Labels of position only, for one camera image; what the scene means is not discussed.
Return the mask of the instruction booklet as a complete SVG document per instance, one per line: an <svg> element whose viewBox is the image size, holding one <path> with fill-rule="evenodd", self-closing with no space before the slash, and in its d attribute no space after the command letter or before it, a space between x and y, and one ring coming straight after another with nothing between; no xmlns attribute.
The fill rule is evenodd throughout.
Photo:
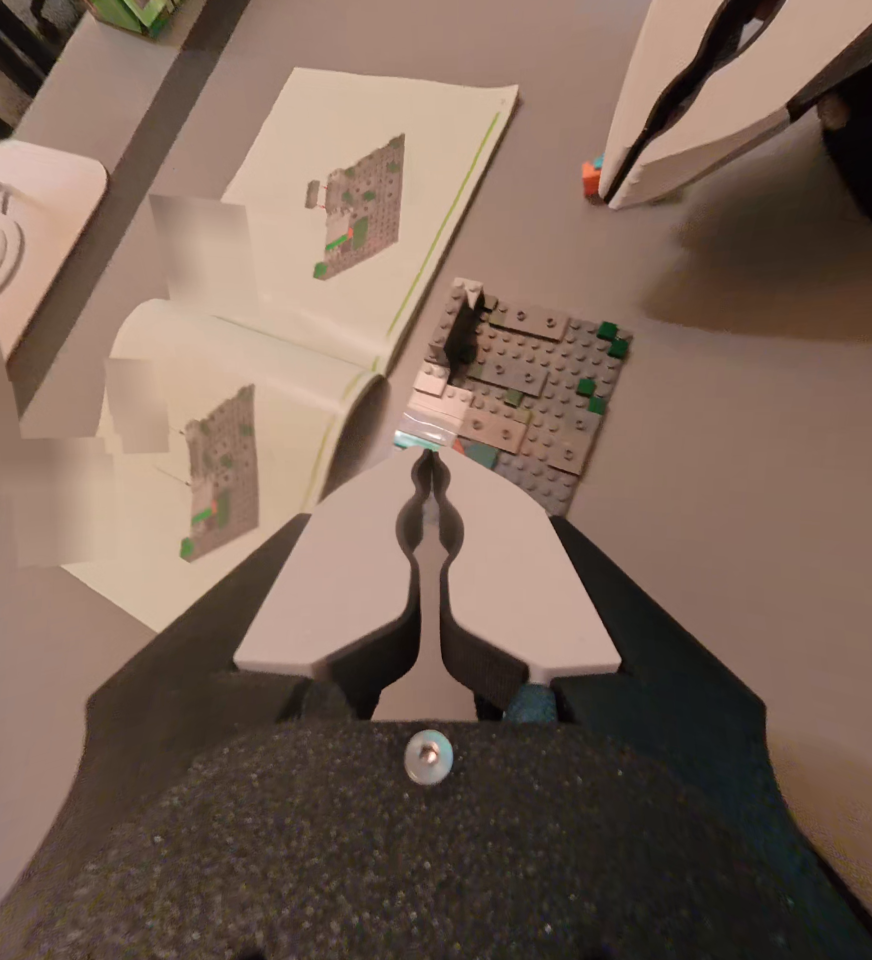
<svg viewBox="0 0 872 960"><path fill-rule="evenodd" d="M296 67L221 199L150 195L169 296L115 336L64 570L160 632L318 504L518 92Z"/></svg>

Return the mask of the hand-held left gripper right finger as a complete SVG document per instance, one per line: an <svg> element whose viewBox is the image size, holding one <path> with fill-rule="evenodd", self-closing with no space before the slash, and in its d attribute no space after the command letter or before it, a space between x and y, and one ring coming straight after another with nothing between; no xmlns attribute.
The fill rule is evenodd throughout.
<svg viewBox="0 0 872 960"><path fill-rule="evenodd" d="M618 672L621 654L546 510L451 449L434 456L434 496L442 661L456 681L503 713L525 685Z"/></svg>

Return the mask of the white lamp base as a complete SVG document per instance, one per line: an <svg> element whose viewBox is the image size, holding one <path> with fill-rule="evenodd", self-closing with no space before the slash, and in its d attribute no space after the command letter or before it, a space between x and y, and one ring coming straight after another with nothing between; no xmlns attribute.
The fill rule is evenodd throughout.
<svg viewBox="0 0 872 960"><path fill-rule="evenodd" d="M107 187L96 159L0 141L0 350L7 361Z"/></svg>

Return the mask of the green toy set box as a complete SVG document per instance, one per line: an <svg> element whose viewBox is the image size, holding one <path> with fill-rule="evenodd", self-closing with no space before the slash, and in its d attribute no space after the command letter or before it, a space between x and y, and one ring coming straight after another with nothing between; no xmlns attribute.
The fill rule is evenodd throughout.
<svg viewBox="0 0 872 960"><path fill-rule="evenodd" d="M83 1L99 22L154 40L183 1Z"/></svg>

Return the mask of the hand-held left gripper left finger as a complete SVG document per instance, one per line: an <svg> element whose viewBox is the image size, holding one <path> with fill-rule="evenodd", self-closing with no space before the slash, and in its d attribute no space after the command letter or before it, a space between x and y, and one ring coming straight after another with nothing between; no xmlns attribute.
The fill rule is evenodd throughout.
<svg viewBox="0 0 872 960"><path fill-rule="evenodd" d="M244 671L332 682L356 714L418 657L426 450L359 474L310 515L234 655Z"/></svg>

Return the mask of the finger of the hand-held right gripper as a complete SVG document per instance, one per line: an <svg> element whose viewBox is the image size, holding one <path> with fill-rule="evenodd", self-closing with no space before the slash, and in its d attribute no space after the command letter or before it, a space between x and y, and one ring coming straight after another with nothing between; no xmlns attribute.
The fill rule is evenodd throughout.
<svg viewBox="0 0 872 960"><path fill-rule="evenodd" d="M665 94L693 65L722 1L653 1L634 45L603 154L601 198L612 203L633 150Z"/></svg>
<svg viewBox="0 0 872 960"><path fill-rule="evenodd" d="M872 1L725 1L633 150L614 208L680 191L785 130L789 101L872 25Z"/></svg>

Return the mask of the grey brick baseplate build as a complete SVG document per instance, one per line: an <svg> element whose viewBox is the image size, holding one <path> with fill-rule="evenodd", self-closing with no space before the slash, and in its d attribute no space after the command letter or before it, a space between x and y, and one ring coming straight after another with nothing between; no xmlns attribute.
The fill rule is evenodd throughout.
<svg viewBox="0 0 872 960"><path fill-rule="evenodd" d="M633 340L615 322L501 299L457 277L394 448L455 450L563 517Z"/></svg>

